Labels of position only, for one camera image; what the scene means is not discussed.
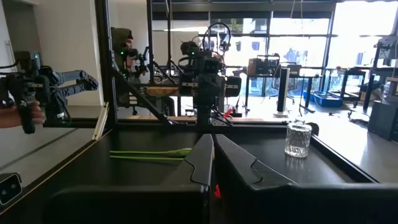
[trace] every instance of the chair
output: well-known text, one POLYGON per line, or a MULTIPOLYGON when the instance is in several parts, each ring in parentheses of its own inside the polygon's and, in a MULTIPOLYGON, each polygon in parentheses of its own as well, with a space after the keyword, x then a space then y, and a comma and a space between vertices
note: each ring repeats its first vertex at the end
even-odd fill
MULTIPOLYGON (((287 67, 290 68, 290 72, 296 72, 297 75, 300 74, 300 69, 301 69, 301 65, 297 65, 295 62, 285 62, 288 63, 289 65, 287 67)), ((277 80, 279 79, 279 70, 277 72, 275 72, 275 74, 272 76, 272 85, 271 88, 273 90, 278 90, 279 89, 279 82, 277 82, 277 80)), ((293 95, 289 95, 289 93, 291 91, 297 90, 297 80, 295 78, 290 78, 289 79, 289 85, 287 87, 287 98, 291 99, 294 102, 294 96, 293 95)), ((278 94, 276 95, 271 95, 269 96, 269 99, 271 99, 271 97, 278 97, 278 94)))

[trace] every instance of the black tabletop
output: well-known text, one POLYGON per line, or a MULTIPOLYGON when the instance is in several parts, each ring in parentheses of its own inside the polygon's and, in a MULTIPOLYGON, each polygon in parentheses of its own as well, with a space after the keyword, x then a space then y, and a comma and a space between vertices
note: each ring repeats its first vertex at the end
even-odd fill
MULTIPOLYGON (((179 162, 110 159, 110 150, 168 151, 193 147, 201 135, 162 131, 112 131, 0 217, 0 223, 40 223, 42 205, 54 193, 76 185, 156 185, 179 162)), ((263 163, 297 183, 352 182, 314 147, 306 159, 285 156, 285 134, 226 134, 263 163)))

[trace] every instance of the red component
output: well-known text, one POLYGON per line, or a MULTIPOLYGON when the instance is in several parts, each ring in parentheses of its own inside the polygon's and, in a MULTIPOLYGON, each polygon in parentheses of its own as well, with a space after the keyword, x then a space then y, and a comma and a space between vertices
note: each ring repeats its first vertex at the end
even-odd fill
POLYGON ((232 112, 233 112, 233 110, 232 110, 232 109, 229 109, 229 110, 224 114, 224 118, 227 118, 232 112))
POLYGON ((214 192, 216 198, 221 199, 220 189, 218 188, 218 184, 216 185, 216 192, 214 192))

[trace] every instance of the human hand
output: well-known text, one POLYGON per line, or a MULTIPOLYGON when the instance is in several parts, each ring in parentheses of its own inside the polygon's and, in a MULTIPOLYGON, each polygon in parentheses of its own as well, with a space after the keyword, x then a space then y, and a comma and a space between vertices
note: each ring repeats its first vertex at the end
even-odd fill
MULTIPOLYGON (((44 113, 39 107, 39 102, 31 102, 29 106, 32 108, 33 123, 44 124, 44 113)), ((18 114, 16 106, 0 109, 0 128, 13 128, 21 125, 21 117, 18 114)))

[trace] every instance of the glass cup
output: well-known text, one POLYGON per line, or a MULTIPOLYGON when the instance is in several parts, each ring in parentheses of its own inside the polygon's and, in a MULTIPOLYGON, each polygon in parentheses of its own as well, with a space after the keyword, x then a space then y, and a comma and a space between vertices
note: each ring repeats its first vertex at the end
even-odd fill
POLYGON ((285 153, 299 158, 308 156, 312 127, 296 120, 287 125, 285 153))

